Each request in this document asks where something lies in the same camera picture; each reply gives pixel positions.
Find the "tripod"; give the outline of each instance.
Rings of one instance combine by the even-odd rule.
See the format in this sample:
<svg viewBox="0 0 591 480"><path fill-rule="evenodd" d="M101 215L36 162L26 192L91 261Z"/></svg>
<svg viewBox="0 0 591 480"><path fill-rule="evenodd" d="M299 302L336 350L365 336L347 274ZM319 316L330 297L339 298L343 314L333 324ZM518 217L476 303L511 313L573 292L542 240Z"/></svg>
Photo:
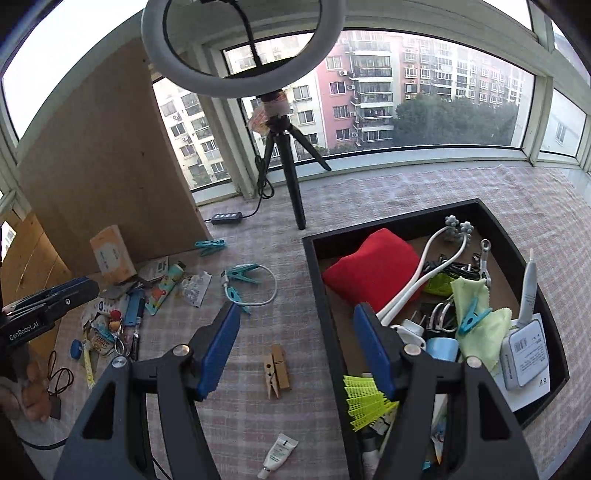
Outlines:
<svg viewBox="0 0 591 480"><path fill-rule="evenodd" d="M279 91L266 93L260 98L263 102L276 102ZM277 150L283 164L283 172L285 173L285 182L287 183L287 190L290 192L291 205L294 209L295 222L300 230L306 228L306 216L304 214L304 205L301 201L300 185L297 180L296 165L294 164L294 156L291 151L290 135L304 147L307 152L322 166L326 171L330 171L328 163L322 159L322 156L316 151L304 134L294 127L287 114L273 115L267 120L269 133L267 135L267 144L265 146L265 156L263 158L263 165L265 166L265 173L271 161L273 154L273 146L277 144Z"/></svg>

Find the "white ring light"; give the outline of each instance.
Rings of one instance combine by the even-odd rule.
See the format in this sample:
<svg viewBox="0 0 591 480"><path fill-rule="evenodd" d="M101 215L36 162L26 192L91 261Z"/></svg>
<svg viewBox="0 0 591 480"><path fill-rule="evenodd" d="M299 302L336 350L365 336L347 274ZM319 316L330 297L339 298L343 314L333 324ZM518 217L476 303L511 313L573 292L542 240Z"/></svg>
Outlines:
<svg viewBox="0 0 591 480"><path fill-rule="evenodd" d="M172 0L149 0L142 14L142 40L156 69L177 85L215 98L242 98L274 92L311 72L330 53L343 30L346 0L320 0L314 35L297 56L270 72L249 78L224 79L194 70L180 60L165 35Z"/></svg>

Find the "black tray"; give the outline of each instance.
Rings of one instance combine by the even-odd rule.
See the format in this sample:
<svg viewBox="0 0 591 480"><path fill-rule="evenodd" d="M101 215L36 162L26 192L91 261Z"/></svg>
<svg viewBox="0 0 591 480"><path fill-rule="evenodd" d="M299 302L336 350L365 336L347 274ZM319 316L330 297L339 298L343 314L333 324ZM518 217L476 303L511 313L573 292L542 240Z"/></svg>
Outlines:
<svg viewBox="0 0 591 480"><path fill-rule="evenodd" d="M494 257L515 297L520 299L525 260L509 238L509 235L507 235L507 232L505 232L501 224L480 199L472 199L465 202L451 203L449 205L421 210L419 212L406 213L332 232L307 236L302 239L310 269L320 327L324 337L324 346L326 347L328 356L330 376L335 391L351 479L363 479L361 448L358 437L350 425L351 417L347 413L348 405L345 389L343 388L343 375L347 375L348 373L345 360L343 359L335 321L321 277L319 261L344 257L345 255L354 253L370 234L381 228L387 228L407 241L423 236L430 236L444 225L447 215L455 215L457 218L469 220L476 226L476 229L483 238L488 238L491 241L492 245L495 246ZM539 287L535 299L534 311L541 314L544 324L550 363L550 393L515 412L515 416L522 428L528 426L549 405L570 378L560 335L558 334L550 308Z"/></svg>

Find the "wooden surface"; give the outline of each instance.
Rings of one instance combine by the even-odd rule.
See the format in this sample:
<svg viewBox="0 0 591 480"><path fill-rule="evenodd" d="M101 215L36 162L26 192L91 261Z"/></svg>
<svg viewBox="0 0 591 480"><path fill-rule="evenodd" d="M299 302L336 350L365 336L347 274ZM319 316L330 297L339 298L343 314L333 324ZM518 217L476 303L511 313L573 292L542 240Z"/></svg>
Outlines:
<svg viewBox="0 0 591 480"><path fill-rule="evenodd" d="M210 238L164 130L139 38L74 90L18 169L47 238L75 276L98 271L89 240L109 225L119 226L134 262Z"/></svg>
<svg viewBox="0 0 591 480"><path fill-rule="evenodd" d="M408 243L413 246L415 252L420 257L428 240L428 237L422 237L411 240ZM462 253L457 261L462 263L470 263L472 255L474 253L480 253L481 240L482 237L478 234L478 231L474 231L470 245L466 247L466 250ZM442 238L439 237L435 239L431 245L429 253L427 254L427 260L437 260L440 254L445 254L448 258L451 258L456 252L456 244L444 242ZM329 266L336 263L337 260L338 259L335 258L321 261L321 270L324 271ZM517 318L517 315L519 314L519 302L515 298L509 283L507 282L503 272L495 260L494 247L488 256L488 271L491 275L492 281L490 292L491 307L494 310L508 307L513 313L512 318ZM326 287L326 293L330 303L330 309L335 320L335 326L339 336L339 343L343 350L343 357L345 359L347 371L349 375L361 376L364 372L368 372L369 369L365 362L365 355L363 354L363 350L361 350L361 346L357 341L355 330L353 328L353 308L350 307L347 302L341 299L328 287ZM402 311L396 315L394 318L394 323L402 323L402 320L409 319L413 315L413 312L418 310L421 301L430 301L435 303L445 301L445 299L435 295L421 293L421 296L418 300L407 303Z"/></svg>
<svg viewBox="0 0 591 480"><path fill-rule="evenodd" d="M4 305L73 278L35 214L29 213L15 231L17 235L0 268ZM44 361L53 350L58 328L56 324L52 330L29 342L31 349Z"/></svg>

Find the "checkered tablecloth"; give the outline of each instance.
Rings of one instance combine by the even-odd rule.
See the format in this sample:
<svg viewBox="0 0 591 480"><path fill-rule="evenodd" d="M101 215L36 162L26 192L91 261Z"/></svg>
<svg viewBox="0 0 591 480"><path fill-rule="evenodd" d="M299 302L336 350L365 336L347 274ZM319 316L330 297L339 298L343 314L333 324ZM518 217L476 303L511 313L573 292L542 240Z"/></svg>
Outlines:
<svg viewBox="0 0 591 480"><path fill-rule="evenodd" d="M285 188L266 200L253 218L239 226L211 226L229 248L210 257L187 252L171 257L189 271L214 275L203 307L168 299L155 317L142 325L141 359L160 356L190 339L209 323L223 302L218 275L228 265L255 262L275 272L279 293L272 304L252 309L242 326L217 390L198 405L203 430L223 479L253 478L276 436L284 432L300 441L274 477L280 479L345 479L348 471L320 325L301 238L321 231L364 223L400 213L478 197L509 233L522 254L534 247L539 285L550 305L569 363L570 381L546 410L527 427L525 437L536 465L543 471L569 437L591 414L591 208L557 170L496 167L404 173L369 180L346 180L326 186L302 185L308 228L295 226ZM241 199L204 207L212 212L249 212ZM266 298L272 282L244 290ZM58 364L76 372L74 386L62 397L62 420L47 426L17 427L38 443L65 437L88 395L81 367L69 360L72 339L80 336L79 312L61 323ZM280 400L267 400L262 356L272 343L285 349L293 389ZM148 415L155 457L168 466L157 401L149 399ZM33 452L49 478L59 452Z"/></svg>

